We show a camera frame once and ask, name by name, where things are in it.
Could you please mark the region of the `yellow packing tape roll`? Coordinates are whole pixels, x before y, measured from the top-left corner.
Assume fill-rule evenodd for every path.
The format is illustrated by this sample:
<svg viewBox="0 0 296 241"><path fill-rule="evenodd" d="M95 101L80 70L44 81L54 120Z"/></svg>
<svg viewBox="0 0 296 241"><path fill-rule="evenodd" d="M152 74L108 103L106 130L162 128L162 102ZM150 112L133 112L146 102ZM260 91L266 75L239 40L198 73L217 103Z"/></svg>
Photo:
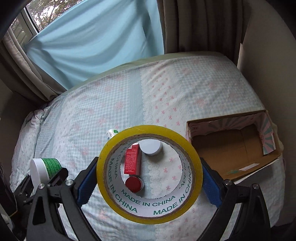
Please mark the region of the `yellow packing tape roll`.
<svg viewBox="0 0 296 241"><path fill-rule="evenodd" d="M170 145L182 164L176 188L156 199L132 193L119 170L126 150L146 138ZM156 225L172 221L191 208L201 192L203 169L196 150L182 135L162 126L140 125L127 128L107 141L98 157L96 178L102 197L117 214L133 222Z"/></svg>

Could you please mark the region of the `red lid round tin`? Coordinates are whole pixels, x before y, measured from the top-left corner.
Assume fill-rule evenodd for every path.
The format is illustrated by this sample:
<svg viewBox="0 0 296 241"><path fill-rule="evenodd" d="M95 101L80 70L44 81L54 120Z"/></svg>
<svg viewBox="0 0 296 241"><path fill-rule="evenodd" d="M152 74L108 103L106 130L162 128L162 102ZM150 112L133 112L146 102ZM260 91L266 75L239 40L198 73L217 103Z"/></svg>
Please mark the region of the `red lid round tin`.
<svg viewBox="0 0 296 241"><path fill-rule="evenodd" d="M140 192L144 189L144 182L137 176L130 176L125 181L126 187L133 193Z"/></svg>

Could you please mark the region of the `small white green bottle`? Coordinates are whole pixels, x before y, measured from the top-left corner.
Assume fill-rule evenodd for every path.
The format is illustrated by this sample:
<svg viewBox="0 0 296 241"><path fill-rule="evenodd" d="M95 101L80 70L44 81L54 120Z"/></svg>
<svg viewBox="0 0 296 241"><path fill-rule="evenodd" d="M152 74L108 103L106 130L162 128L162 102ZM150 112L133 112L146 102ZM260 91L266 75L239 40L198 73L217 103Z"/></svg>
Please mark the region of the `small white green bottle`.
<svg viewBox="0 0 296 241"><path fill-rule="evenodd" d="M111 138L113 138L115 135L117 135L119 133L118 130L112 128L110 130L107 131L106 135L107 135L107 139L110 140Z"/></svg>

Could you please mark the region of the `red rectangular box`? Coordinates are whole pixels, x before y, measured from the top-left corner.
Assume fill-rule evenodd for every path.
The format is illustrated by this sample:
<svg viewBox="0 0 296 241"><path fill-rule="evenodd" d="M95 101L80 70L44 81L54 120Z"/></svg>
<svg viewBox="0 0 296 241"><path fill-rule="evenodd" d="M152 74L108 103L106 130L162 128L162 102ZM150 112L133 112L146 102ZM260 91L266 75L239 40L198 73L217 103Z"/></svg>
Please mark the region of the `red rectangular box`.
<svg viewBox="0 0 296 241"><path fill-rule="evenodd" d="M140 175L142 151L138 143L132 144L125 153L124 173L132 176Z"/></svg>

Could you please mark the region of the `white lid jar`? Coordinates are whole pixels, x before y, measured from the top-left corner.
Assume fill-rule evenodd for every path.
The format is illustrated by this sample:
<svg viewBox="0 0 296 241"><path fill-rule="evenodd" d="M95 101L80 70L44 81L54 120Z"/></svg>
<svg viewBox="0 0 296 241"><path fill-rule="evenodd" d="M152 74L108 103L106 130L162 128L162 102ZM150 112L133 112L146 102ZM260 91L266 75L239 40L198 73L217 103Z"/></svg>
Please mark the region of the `white lid jar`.
<svg viewBox="0 0 296 241"><path fill-rule="evenodd" d="M149 156L157 155L163 147L163 143L156 139L145 139L138 142L141 151Z"/></svg>

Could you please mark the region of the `checkered floral bed cover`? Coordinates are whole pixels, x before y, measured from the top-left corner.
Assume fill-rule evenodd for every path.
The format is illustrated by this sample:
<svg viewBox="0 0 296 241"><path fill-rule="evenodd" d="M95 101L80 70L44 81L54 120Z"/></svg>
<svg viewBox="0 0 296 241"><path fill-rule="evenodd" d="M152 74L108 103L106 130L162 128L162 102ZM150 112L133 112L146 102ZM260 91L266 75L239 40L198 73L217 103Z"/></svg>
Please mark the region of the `checkered floral bed cover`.
<svg viewBox="0 0 296 241"><path fill-rule="evenodd" d="M14 191L29 174L32 158L56 158L74 179L98 156L107 131L130 126L158 125L186 135L186 122L263 110L250 84L223 56L158 56L102 73L61 94L30 113L22 126L12 159L10 186ZM181 163L170 146L163 159L144 163L147 197L170 193L181 177ZM258 183L271 226L279 219L285 192L282 157L247 178ZM82 210L102 240L196 240L216 207L202 192L194 205L174 221L141 225L115 213L96 187Z"/></svg>

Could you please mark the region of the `open cardboard box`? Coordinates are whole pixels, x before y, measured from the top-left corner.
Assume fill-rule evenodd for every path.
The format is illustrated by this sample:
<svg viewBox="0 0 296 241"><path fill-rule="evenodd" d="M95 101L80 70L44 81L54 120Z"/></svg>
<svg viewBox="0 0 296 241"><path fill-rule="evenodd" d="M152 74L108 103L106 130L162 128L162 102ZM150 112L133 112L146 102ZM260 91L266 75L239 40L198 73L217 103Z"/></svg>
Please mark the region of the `open cardboard box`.
<svg viewBox="0 0 296 241"><path fill-rule="evenodd" d="M266 109L190 120L186 138L209 167L236 181L278 159L283 145Z"/></svg>

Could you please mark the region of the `light blue curtain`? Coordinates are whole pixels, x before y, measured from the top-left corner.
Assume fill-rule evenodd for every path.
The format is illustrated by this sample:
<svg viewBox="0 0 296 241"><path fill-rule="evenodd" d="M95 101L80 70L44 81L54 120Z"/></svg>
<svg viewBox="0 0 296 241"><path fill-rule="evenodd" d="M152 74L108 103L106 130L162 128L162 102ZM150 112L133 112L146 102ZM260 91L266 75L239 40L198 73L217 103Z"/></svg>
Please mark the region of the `light blue curtain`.
<svg viewBox="0 0 296 241"><path fill-rule="evenodd" d="M41 30L27 56L65 89L164 53L156 1L83 1Z"/></svg>

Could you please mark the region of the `window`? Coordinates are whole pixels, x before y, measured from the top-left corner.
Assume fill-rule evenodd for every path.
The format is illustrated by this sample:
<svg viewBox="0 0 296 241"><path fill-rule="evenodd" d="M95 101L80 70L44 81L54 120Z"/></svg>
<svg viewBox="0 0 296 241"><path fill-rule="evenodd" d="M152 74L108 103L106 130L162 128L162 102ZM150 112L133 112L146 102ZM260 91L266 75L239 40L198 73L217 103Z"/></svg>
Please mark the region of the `window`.
<svg viewBox="0 0 296 241"><path fill-rule="evenodd" d="M80 2L80 0L30 1L11 24L18 43L23 47L53 20Z"/></svg>

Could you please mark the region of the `brown curtain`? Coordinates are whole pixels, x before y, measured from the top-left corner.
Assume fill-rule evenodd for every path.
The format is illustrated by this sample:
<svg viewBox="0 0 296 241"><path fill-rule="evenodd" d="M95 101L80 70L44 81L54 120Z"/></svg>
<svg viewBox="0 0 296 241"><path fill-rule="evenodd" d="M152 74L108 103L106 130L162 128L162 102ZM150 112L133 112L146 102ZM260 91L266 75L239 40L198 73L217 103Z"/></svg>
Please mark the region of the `brown curtain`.
<svg viewBox="0 0 296 241"><path fill-rule="evenodd" d="M251 15L247 1L160 0L157 4L166 54L218 52L237 64Z"/></svg>

